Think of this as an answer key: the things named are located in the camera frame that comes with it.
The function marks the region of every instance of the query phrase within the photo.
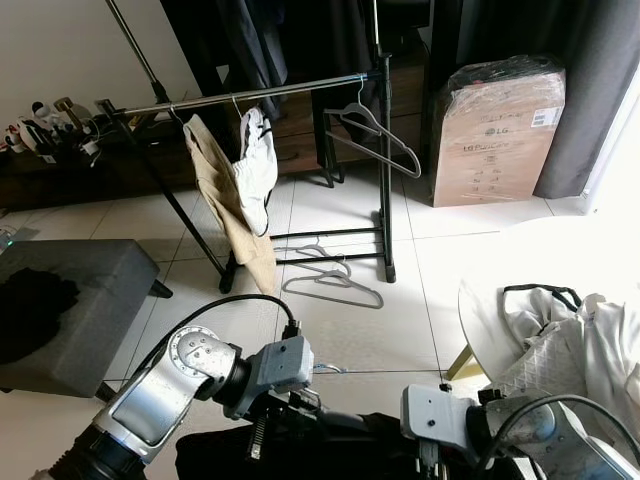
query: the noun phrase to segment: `cardboard box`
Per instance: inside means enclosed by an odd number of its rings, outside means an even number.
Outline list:
[[[433,206],[530,198],[564,97],[564,70],[546,57],[520,55],[453,74],[434,112]]]

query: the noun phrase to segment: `black cable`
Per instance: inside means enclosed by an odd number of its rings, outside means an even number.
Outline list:
[[[544,478],[542,477],[542,473],[540,473],[540,468],[538,467],[538,464],[535,462],[535,460],[531,457],[529,458],[529,463],[531,464],[531,468],[533,469],[533,474],[536,476],[536,480],[544,480]]]
[[[631,447],[631,451],[633,452],[637,464],[640,465],[640,446],[638,446],[638,443],[636,442],[633,435],[631,435],[629,430],[627,430],[627,427],[625,427],[622,422],[618,420],[614,415],[609,413],[606,408],[604,408],[599,403],[594,402],[593,400],[589,400],[588,398],[581,397],[580,395],[550,395],[548,397],[539,398],[527,403],[526,405],[513,412],[509,416],[509,418],[507,418],[507,420],[500,427],[500,430],[498,430],[496,436],[491,440],[491,443],[489,444],[487,449],[482,454],[482,457],[480,458],[480,461],[478,462],[474,470],[474,478],[482,478],[482,474],[484,473],[487,464],[496,453],[496,450],[498,450],[502,438],[509,432],[509,430],[513,428],[516,423],[520,421],[522,417],[524,417],[532,410],[535,410],[536,408],[556,402],[581,403],[604,415],[611,421],[611,423],[615,425],[618,431],[622,434],[626,442],[629,444],[629,447]]]
[[[211,303],[207,303],[206,305],[203,305],[198,310],[196,310],[191,315],[189,315],[187,318],[185,318],[184,320],[179,322],[171,330],[169,330],[169,332],[164,337],[162,337],[162,340],[160,340],[155,345],[155,347],[153,347],[151,349],[151,351],[147,354],[147,356],[144,357],[144,360],[142,360],[142,362],[140,362],[140,365],[138,365],[138,368],[136,368],[136,371],[134,372],[134,375],[139,373],[142,369],[144,369],[149,364],[149,362],[151,360],[153,360],[153,358],[158,354],[158,352],[169,341],[171,336],[177,330],[179,330],[182,327],[184,327],[187,323],[191,322],[194,318],[199,317],[200,315],[202,315],[203,313],[211,310],[212,308],[219,307],[220,305],[224,305],[225,303],[239,302],[239,301],[242,301],[242,300],[267,300],[268,302],[273,302],[276,305],[279,305],[284,310],[284,312],[287,314],[287,318],[288,318],[287,325],[289,327],[291,327],[291,328],[298,328],[298,322],[293,318],[293,313],[291,312],[291,310],[289,309],[287,304],[284,303],[279,298],[272,297],[270,295],[262,295],[262,294],[259,294],[259,293],[249,293],[249,294],[246,294],[246,295],[236,295],[236,296],[233,296],[233,297],[221,298],[220,300],[216,300],[215,302],[211,302]]]

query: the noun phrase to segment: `lg logo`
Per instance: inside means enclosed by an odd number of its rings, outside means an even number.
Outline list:
[[[503,133],[509,133],[509,129],[508,128],[488,128],[486,132],[484,132],[485,135],[501,135]]]

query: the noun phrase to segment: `white tile floor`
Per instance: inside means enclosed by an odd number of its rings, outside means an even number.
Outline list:
[[[370,225],[371,214],[378,208],[375,168],[349,169],[345,184],[336,185],[334,190],[317,185],[313,179],[314,176],[301,176],[279,180],[269,205],[271,233]],[[383,281],[383,270],[375,260],[350,262],[352,278],[378,290],[384,297],[384,308],[331,303],[282,292],[280,288],[276,292],[302,321],[317,360],[351,372],[316,375],[313,388],[330,406],[350,412],[398,415],[404,386],[417,382],[437,385],[438,359],[446,370],[464,346],[457,317],[458,282],[465,264],[481,254],[483,245],[495,235],[492,232],[534,218],[580,214],[575,202],[547,203],[538,198],[433,209],[424,203],[426,191],[425,180],[394,175],[395,284]],[[226,255],[226,242],[200,195],[191,191],[177,197],[213,250]],[[160,195],[12,213],[0,218],[0,227],[19,230],[17,239],[134,238],[158,262],[159,278],[174,291],[174,296],[145,301],[107,374],[116,388],[167,329],[197,307],[221,296],[217,272]],[[379,248],[363,244],[371,240],[373,237],[367,235],[319,239],[321,245],[336,254]],[[315,241],[296,240],[289,245]],[[306,274],[308,271],[295,266],[279,267],[278,284]],[[254,291],[247,272],[239,271],[232,293]],[[364,295],[357,299],[368,301]],[[279,336],[284,319],[271,304],[248,302],[211,311],[200,323],[250,354]],[[454,393],[472,396],[485,381],[481,376],[454,382]],[[99,408],[100,403],[91,399],[28,392],[0,395],[3,476],[28,478],[35,469],[51,465]],[[216,405],[198,402],[176,438],[233,425],[237,424],[225,419]],[[147,470],[149,478],[175,479],[174,459],[170,445]]]

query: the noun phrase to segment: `round white table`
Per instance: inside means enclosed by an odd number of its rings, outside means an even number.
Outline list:
[[[458,311],[467,347],[447,377],[463,376],[475,357],[493,380],[524,353],[502,316],[502,289],[508,285],[570,287],[581,298],[601,293],[617,303],[637,294],[640,226],[636,223],[631,218],[549,217],[496,235],[490,250],[462,276]]]

